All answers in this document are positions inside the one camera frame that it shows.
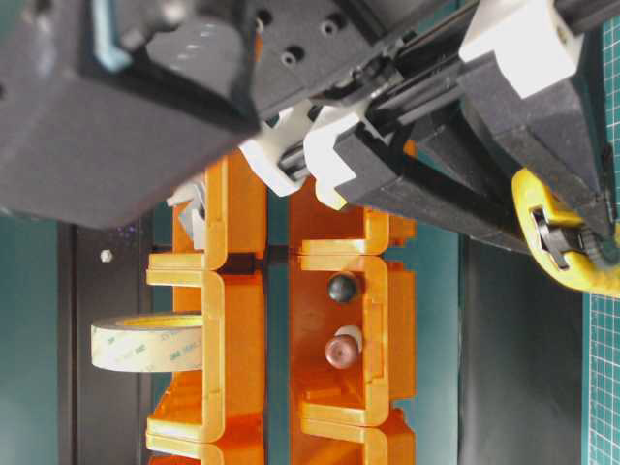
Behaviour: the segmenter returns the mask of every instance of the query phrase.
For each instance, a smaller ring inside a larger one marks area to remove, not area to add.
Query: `orange plastic drawer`
[[[335,272],[353,273],[362,293],[332,300]],[[299,415],[355,426],[380,426],[391,402],[416,394],[414,274],[370,256],[293,256],[290,262],[291,389]],[[326,360],[326,342],[342,326],[361,329],[363,349],[350,368]]]
[[[257,424],[234,429],[214,444],[199,447],[199,458],[153,457],[150,465],[264,465],[263,429]]]
[[[379,428],[302,419],[294,426],[292,465],[415,465],[416,438],[400,410]]]
[[[230,254],[264,256],[267,231],[266,187],[248,166],[243,154],[235,150],[208,168],[205,179],[205,257],[206,269],[219,269]],[[192,253],[190,237],[178,222],[185,203],[174,208],[174,252]]]
[[[202,371],[174,374],[146,431],[150,449],[194,458],[230,424],[262,420],[265,376],[261,273],[220,276],[199,257],[152,254],[147,270],[148,284],[187,291],[175,312],[202,311]]]
[[[333,210],[317,200],[308,178],[289,199],[289,235],[299,255],[381,255],[414,237],[416,223],[371,208]]]

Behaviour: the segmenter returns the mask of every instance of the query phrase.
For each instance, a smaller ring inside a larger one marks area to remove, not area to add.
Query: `black knob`
[[[349,303],[359,294],[359,282],[353,273],[338,273],[329,279],[329,297],[338,303]]]

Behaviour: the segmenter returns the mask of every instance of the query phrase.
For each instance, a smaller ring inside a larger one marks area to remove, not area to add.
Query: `roll of tape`
[[[91,326],[93,365],[155,373],[202,369],[202,316],[116,317]]]

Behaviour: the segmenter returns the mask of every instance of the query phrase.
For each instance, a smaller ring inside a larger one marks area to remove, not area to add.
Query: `teal wall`
[[[418,395],[397,402],[416,433],[418,464],[455,465],[458,454],[458,235],[418,225],[418,237],[385,258],[416,274]]]
[[[270,465],[288,465],[291,463],[289,268],[285,264],[272,265],[269,267],[267,277],[267,412],[264,427],[266,448]]]
[[[11,30],[25,0],[2,0],[0,4],[0,39]]]
[[[58,463],[56,225],[0,217],[0,463]]]

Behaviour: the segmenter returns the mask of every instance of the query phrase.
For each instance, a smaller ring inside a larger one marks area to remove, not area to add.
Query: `yellow clamp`
[[[620,297],[620,266],[602,269],[578,252],[567,252],[564,259],[568,268],[560,269],[541,244],[534,212],[541,210],[549,225],[578,228],[583,220],[568,210],[530,171],[519,171],[512,179],[512,196],[523,235],[534,259],[549,276],[577,291]],[[616,241],[620,238],[616,226]]]

